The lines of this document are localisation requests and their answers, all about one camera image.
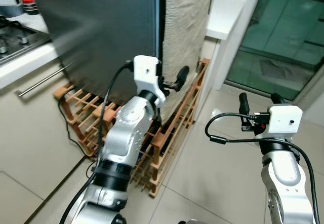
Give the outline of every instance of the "black rubber grip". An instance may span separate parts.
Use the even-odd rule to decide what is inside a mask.
[[[239,95],[239,113],[240,114],[249,114],[250,107],[248,102],[248,96],[246,93],[241,93]]]
[[[177,75],[177,80],[180,80],[182,84],[184,84],[187,80],[187,76],[189,74],[189,67],[184,66]]]
[[[271,94],[271,100],[273,104],[285,104],[285,100],[277,93]]]

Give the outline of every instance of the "tiled floor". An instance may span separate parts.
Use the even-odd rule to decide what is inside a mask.
[[[248,93],[251,112],[266,111],[270,100]],[[265,186],[261,180],[261,152],[252,144],[219,145],[210,142],[204,127],[212,114],[237,112],[237,89],[224,86],[211,91],[202,112],[164,180],[152,199],[134,185],[122,215],[129,224],[177,224],[199,219],[208,224],[270,224]],[[240,121],[224,119],[211,132],[227,138],[248,138],[240,131]],[[319,212],[324,216],[324,129],[303,120],[295,143],[305,149],[315,170]],[[63,187],[32,220],[32,224],[58,223],[65,207],[86,181],[83,162]],[[306,175],[308,170],[302,161]],[[309,179],[306,191],[310,197]]]

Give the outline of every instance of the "power cord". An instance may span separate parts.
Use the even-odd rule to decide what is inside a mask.
[[[106,96],[104,98],[104,101],[102,103],[102,109],[101,109],[101,114],[100,114],[100,118],[99,118],[99,127],[98,127],[98,158],[97,158],[97,165],[96,167],[99,166],[99,162],[101,159],[101,150],[102,150],[102,146],[103,146],[103,142],[102,142],[102,128],[103,128],[103,116],[105,114],[105,107],[106,104],[108,102],[108,98],[112,89],[113,84],[115,83],[117,77],[119,76],[119,74],[126,68],[129,68],[130,70],[133,69],[133,62],[127,62],[126,64],[124,64],[122,67],[120,67],[117,72],[115,73],[115,75],[113,76],[112,80],[110,81],[110,84],[108,86],[108,90],[106,93]],[[81,189],[76,193],[76,195],[74,196],[74,198],[71,200],[70,204],[67,206],[64,214],[62,215],[62,218],[60,220],[59,224],[64,224],[71,208],[73,207],[73,205],[75,204],[75,202],[78,200],[78,198],[80,197],[80,195],[86,190],[86,188],[90,185],[90,183],[92,182],[92,180],[95,178],[95,172],[92,173],[92,175],[90,176],[90,178],[88,179],[88,181],[81,187]]]
[[[88,175],[88,171],[89,171],[89,169],[93,166],[93,164],[95,164],[95,161],[93,161],[93,162],[89,165],[89,167],[87,167],[87,170],[86,170],[86,177],[87,177],[87,178],[90,178],[90,176]]]
[[[89,156],[89,155],[84,151],[84,149],[79,145],[79,143],[78,143],[76,140],[74,140],[74,139],[71,138],[70,131],[69,131],[69,123],[68,123],[68,121],[67,121],[67,119],[66,119],[66,117],[65,117],[65,114],[63,113],[63,111],[62,111],[62,109],[61,109],[61,103],[62,103],[62,101],[64,100],[64,97],[65,97],[65,96],[66,96],[70,91],[72,91],[72,90],[74,90],[74,89],[75,89],[75,88],[73,87],[73,88],[67,90],[67,91],[66,91],[66,92],[65,92],[65,93],[60,97],[60,99],[58,100],[57,106],[58,106],[58,108],[59,108],[59,111],[60,111],[61,115],[62,115],[63,118],[64,118],[64,121],[65,121],[65,129],[66,129],[66,132],[67,132],[67,137],[68,137],[68,139],[69,139],[70,141],[72,141],[73,143],[75,143],[76,146],[79,147],[79,149],[82,151],[82,153],[83,153],[86,157],[88,157],[88,158],[95,158],[94,156]]]
[[[244,115],[244,114],[237,114],[237,113],[223,113],[223,114],[219,114],[214,116],[213,118],[211,118],[208,123],[206,124],[205,127],[205,134],[208,136],[208,138],[210,139],[210,141],[213,142],[217,142],[220,144],[226,144],[226,143],[246,143],[246,142],[272,142],[272,143],[278,143],[281,145],[286,145],[289,146],[291,148],[296,149],[305,159],[305,162],[307,164],[307,168],[309,171],[309,177],[310,177],[310,187],[311,187],[311,194],[312,194],[312,202],[313,202],[313,212],[314,212],[314,218],[316,221],[316,224],[320,224],[319,221],[319,212],[318,212],[318,206],[317,206],[317,196],[316,196],[316,187],[315,187],[315,177],[314,177],[314,172],[313,172],[313,167],[310,163],[310,160],[308,158],[308,156],[306,155],[306,153],[298,146],[296,146],[293,143],[290,143],[288,141],[284,141],[284,140],[279,140],[279,139],[274,139],[274,138],[262,138],[262,139],[227,139],[224,137],[220,137],[217,135],[211,135],[208,132],[209,126],[211,125],[211,123],[219,118],[222,117],[227,117],[227,116],[232,116],[232,117],[240,117],[240,118],[246,118],[246,119],[254,119],[255,116],[251,116],[251,115]]]

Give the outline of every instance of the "refrigerator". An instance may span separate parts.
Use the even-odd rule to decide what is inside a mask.
[[[66,75],[80,89],[104,97],[114,73],[136,55],[162,60],[165,0],[36,0]],[[136,95],[123,71],[110,100]]]

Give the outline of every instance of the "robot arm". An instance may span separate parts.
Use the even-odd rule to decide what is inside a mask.
[[[127,203],[132,169],[150,122],[166,100],[165,91],[159,87],[157,66],[157,58],[142,55],[134,58],[138,95],[117,113],[116,122],[106,136],[94,180],[87,187],[72,224],[126,224],[119,212]],[[189,68],[182,71],[183,85]]]
[[[291,143],[297,133],[302,111],[297,106],[286,104],[277,94],[271,96],[275,103],[266,113],[249,115],[246,93],[240,100],[240,114],[225,113],[213,117],[206,125],[205,132],[211,141],[225,144],[228,142],[257,142],[262,158],[262,180],[268,191],[268,207],[273,224],[312,224],[315,223],[312,206],[305,193],[306,176],[298,164],[299,150],[311,170],[306,154]],[[254,139],[228,140],[208,133],[214,120],[225,116],[241,117],[242,131],[254,131]],[[312,189],[314,212],[317,211],[316,193]]]

